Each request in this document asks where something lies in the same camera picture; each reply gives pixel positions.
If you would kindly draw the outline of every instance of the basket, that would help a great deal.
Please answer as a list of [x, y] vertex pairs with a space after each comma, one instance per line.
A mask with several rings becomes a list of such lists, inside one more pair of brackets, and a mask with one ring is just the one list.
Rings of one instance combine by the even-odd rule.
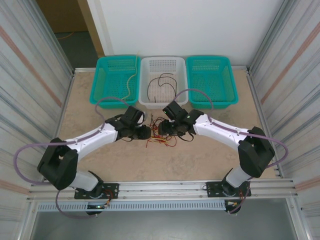
[[[105, 56], [98, 59], [93, 79], [90, 103], [97, 102], [104, 97], [117, 97], [129, 105], [135, 105], [139, 95], [140, 57], [135, 55]], [[117, 100], [105, 100], [99, 103], [104, 109], [126, 108]]]
[[[215, 109], [225, 109], [238, 102], [238, 93], [230, 61], [224, 56], [191, 56], [186, 59], [188, 87], [206, 93]], [[195, 109], [210, 109], [208, 99], [199, 92], [189, 92]]]
[[[181, 57], [146, 57], [141, 61], [139, 103], [147, 109], [163, 109], [176, 94], [188, 88], [186, 62]], [[187, 92], [175, 100], [188, 102]]]

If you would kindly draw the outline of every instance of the beige table surface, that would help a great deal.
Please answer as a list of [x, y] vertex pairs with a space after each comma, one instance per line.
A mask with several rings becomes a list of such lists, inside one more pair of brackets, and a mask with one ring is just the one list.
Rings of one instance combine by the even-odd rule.
[[[233, 73], [239, 102], [226, 109], [215, 110], [212, 117], [240, 128], [260, 127], [246, 73], [244, 70], [235, 70]], [[63, 140], [77, 137], [101, 124], [94, 106], [89, 102], [93, 77], [93, 72], [75, 75], [60, 131]], [[146, 110], [139, 103], [137, 107]], [[192, 109], [189, 103], [184, 108], [187, 111]], [[106, 118], [124, 111], [101, 109]], [[151, 113], [155, 117], [165, 117], [160, 109], [148, 110], [149, 121], [146, 123], [150, 122]], [[183, 181], [222, 179], [231, 168], [238, 165], [236, 151], [218, 141], [196, 135], [193, 142], [178, 139], [176, 147], [149, 143], [146, 148], [146, 140], [119, 140], [91, 152], [80, 161], [78, 169], [93, 171], [104, 181]], [[262, 175], [262, 178], [275, 177], [272, 168]]]

